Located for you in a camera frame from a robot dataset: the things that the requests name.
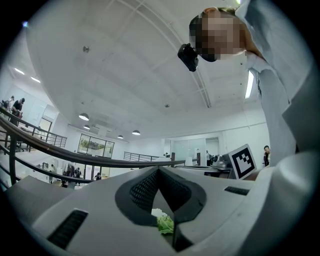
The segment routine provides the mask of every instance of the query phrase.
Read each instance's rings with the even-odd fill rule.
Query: white ceiling
[[[133,130],[156,121],[245,102],[244,54],[214,63],[199,58],[196,72],[177,57],[195,15],[236,0],[53,2],[29,22],[24,50],[34,66],[29,72],[69,124],[82,128],[85,112],[89,125],[112,131],[108,137],[131,140]],[[255,90],[247,102],[257,100]]]

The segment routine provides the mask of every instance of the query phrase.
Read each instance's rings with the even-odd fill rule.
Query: black vent grille
[[[49,236],[48,240],[54,245],[65,249],[74,237],[88,213],[74,210],[63,223]]]

